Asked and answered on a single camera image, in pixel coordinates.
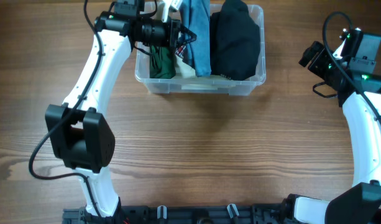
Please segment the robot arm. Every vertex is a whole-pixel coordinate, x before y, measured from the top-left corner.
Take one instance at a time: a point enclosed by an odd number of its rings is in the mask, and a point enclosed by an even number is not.
[[[196,35],[178,20],[166,19],[162,22],[142,17],[139,11],[143,5],[142,1],[133,1],[133,4],[119,1],[115,3],[115,13],[101,13],[96,19],[95,28],[103,50],[99,49],[97,37],[94,36],[90,56],[74,89],[64,99],[62,106],[50,105],[45,114],[50,131],[68,111],[73,110],[91,78],[99,52],[103,52],[96,75],[81,104],[73,116],[50,136],[55,156],[63,159],[66,167],[88,177],[89,190],[82,177],[79,177],[79,181],[87,201],[86,214],[90,219],[117,219],[117,223],[122,223],[121,202],[112,186],[108,166],[115,139],[105,117],[113,86],[135,42],[175,49],[196,40]],[[179,39],[180,34],[189,38]],[[73,127],[78,122],[83,123],[82,129]],[[90,194],[101,217],[97,217]]]
[[[344,42],[333,56],[381,115],[381,77],[370,74],[374,71],[381,37],[360,29],[350,32],[344,29],[341,37]],[[308,70],[337,91],[351,132],[354,179],[352,188],[331,202],[307,197],[287,199],[293,206],[293,218],[313,224],[371,222],[381,206],[381,125],[366,100],[333,67],[319,42],[305,51],[300,64],[305,67],[310,61]],[[328,98],[318,93],[316,86],[313,91]]]

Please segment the fabric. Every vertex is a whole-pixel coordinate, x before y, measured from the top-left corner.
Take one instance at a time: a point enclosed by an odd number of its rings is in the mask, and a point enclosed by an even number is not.
[[[180,46],[179,48],[177,48],[177,50],[175,51],[175,55],[179,56],[182,58],[183,60],[183,52],[184,50],[186,49],[186,46]]]
[[[221,12],[212,14],[209,30],[212,74],[231,80],[246,80],[255,75],[260,29],[244,2],[226,0]]]
[[[180,8],[182,24],[197,35],[183,52],[183,62],[195,68],[197,77],[211,74],[209,60],[209,0],[183,0]]]
[[[175,76],[174,54],[167,47],[150,46],[150,77],[172,78]]]
[[[175,56],[175,75],[172,79],[185,79],[185,80],[227,80],[227,78],[221,77],[219,75],[210,75],[208,77],[197,77],[194,68],[190,67],[188,64],[182,61],[182,58]],[[228,88],[228,85],[218,85],[218,84],[183,84],[181,86],[182,90],[218,90],[218,88]]]

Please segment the wood grain surface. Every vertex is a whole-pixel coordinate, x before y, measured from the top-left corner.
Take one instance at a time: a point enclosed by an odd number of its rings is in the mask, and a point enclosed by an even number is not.
[[[85,204],[78,181],[35,180],[27,163],[47,132],[47,106],[73,88],[93,36],[80,2],[20,2],[0,4],[0,223],[60,223],[63,208]],[[134,78],[135,54],[122,68],[107,120],[116,136],[113,184],[124,205],[247,205],[290,193],[331,200],[350,188],[342,109],[311,91],[321,80],[298,61],[321,40],[332,11],[381,34],[381,1],[246,3],[262,6],[265,16],[267,81],[250,96],[153,95]],[[90,3],[91,20],[108,5]],[[332,48],[345,26],[333,19]],[[35,167],[43,175],[69,172],[49,142]]]

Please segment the gray cloth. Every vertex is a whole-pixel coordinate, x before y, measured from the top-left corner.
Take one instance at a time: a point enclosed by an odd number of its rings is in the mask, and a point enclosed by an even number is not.
[[[197,35],[197,40],[186,46],[183,62],[195,68],[197,77],[208,77],[211,74],[209,0],[183,0],[179,11],[182,24]]]

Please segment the clear plastic container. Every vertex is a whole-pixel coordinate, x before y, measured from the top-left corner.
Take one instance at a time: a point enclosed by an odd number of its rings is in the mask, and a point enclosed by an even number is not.
[[[154,11],[154,2],[145,3],[145,12]],[[221,4],[209,6],[211,14],[221,11]],[[250,17],[260,27],[260,53],[255,75],[244,81],[233,80],[206,80],[206,79],[158,79],[150,78],[149,56],[137,51],[135,77],[145,84],[151,93],[226,93],[229,95],[247,96],[256,86],[262,85],[266,80],[265,64],[265,29],[264,12],[260,6],[248,5]],[[180,13],[172,14],[173,19],[180,19]],[[142,43],[138,47],[149,51]]]

